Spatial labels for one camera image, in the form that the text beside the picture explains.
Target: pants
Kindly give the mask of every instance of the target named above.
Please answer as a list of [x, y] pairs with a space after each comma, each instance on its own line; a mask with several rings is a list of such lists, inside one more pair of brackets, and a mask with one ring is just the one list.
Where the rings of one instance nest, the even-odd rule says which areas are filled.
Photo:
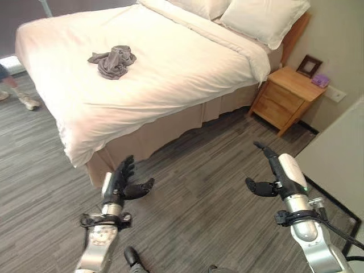
[[[131, 268], [130, 273], [148, 273], [148, 271], [146, 271], [141, 265], [137, 263]], [[212, 273], [237, 273], [237, 272], [226, 268], [218, 268], [214, 269]]]
[[8, 71], [6, 70], [5, 67], [3, 67], [1, 64], [0, 64], [0, 82], [2, 82], [2, 80], [4, 78], [8, 78], [9, 77], [9, 73]]
[[130, 273], [148, 273], [139, 263], [133, 265], [130, 269]]
[[212, 271], [212, 273], [237, 273], [236, 271], [227, 268], [217, 268]]

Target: pillow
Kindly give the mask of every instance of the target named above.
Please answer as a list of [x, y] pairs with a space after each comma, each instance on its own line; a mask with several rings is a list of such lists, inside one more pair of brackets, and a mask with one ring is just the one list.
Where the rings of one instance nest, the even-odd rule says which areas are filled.
[[309, 0], [232, 0], [221, 22], [274, 50], [309, 7]]
[[169, 0], [184, 10], [212, 20], [223, 14], [231, 0]]

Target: robotic hand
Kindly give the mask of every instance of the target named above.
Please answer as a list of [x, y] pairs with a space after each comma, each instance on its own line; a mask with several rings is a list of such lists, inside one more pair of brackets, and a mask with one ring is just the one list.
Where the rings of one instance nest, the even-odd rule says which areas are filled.
[[328, 222], [323, 201], [317, 198], [309, 201], [307, 183], [297, 161], [288, 154], [278, 155], [269, 147], [254, 142], [263, 150], [276, 177], [273, 183], [256, 183], [247, 178], [246, 184], [252, 193], [263, 197], [280, 195], [288, 211], [281, 210], [275, 216], [277, 224], [290, 226], [293, 238], [299, 243], [308, 264], [314, 273], [344, 272], [352, 273], [346, 258], [330, 241], [326, 227], [351, 241], [354, 245], [364, 245], [349, 237]]
[[130, 213], [122, 213], [125, 200], [147, 195], [154, 185], [153, 178], [144, 184], [128, 185], [134, 168], [134, 157], [129, 156], [114, 173], [108, 172], [102, 187], [102, 213], [82, 215], [85, 248], [75, 273], [105, 273], [109, 269], [118, 232], [131, 226]]

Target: person's leg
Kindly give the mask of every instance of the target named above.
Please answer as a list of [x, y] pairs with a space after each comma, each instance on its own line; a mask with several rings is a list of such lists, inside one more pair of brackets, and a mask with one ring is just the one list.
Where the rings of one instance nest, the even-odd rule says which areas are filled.
[[0, 80], [14, 91], [20, 102], [24, 104], [28, 110], [33, 111], [40, 106], [39, 101], [33, 100], [28, 94], [19, 91], [18, 84], [2, 65], [0, 65]]
[[237, 273], [237, 272], [227, 268], [217, 268], [217, 269], [212, 269], [211, 273]]
[[146, 271], [145, 269], [144, 269], [144, 267], [141, 265], [141, 264], [139, 264], [139, 263], [137, 263], [137, 264], [135, 264], [135, 265], [133, 265], [132, 267], [131, 267], [131, 269], [130, 269], [130, 271], [129, 271], [130, 273], [148, 273], [148, 271]]
[[[8, 77], [9, 77], [9, 73], [7, 72], [5, 67], [0, 65], [0, 82], [2, 82], [5, 78], [8, 78]], [[9, 97], [8, 92], [0, 91], [0, 101], [6, 100], [8, 97]]]
[[218, 268], [217, 266], [212, 265], [209, 267], [208, 273], [237, 273], [237, 272], [227, 268]]
[[140, 261], [139, 254], [132, 246], [127, 246], [124, 250], [126, 262], [131, 267], [130, 273], [148, 273]]

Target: gray carpet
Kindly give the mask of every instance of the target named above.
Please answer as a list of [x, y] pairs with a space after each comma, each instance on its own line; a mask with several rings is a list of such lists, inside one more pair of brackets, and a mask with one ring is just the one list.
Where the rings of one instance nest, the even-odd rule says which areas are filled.
[[[35, 94], [27, 75], [22, 90]], [[73, 272], [82, 252], [83, 212], [98, 212], [100, 193], [63, 154], [45, 107], [29, 112], [14, 97], [0, 102], [0, 268], [4, 273]], [[240, 109], [191, 130], [137, 164], [139, 181], [153, 176], [150, 195], [126, 204], [134, 217], [114, 253], [111, 273], [126, 273], [123, 248], [133, 245], [151, 273], [204, 273], [212, 264], [239, 272], [310, 272], [287, 228], [274, 222], [280, 198], [251, 194], [244, 180], [271, 180], [253, 140], [299, 153], [313, 138], [294, 125], [277, 130]], [[311, 196], [320, 196], [311, 190]], [[328, 215], [350, 231], [348, 216], [330, 202]], [[344, 241], [332, 236], [342, 248]]]

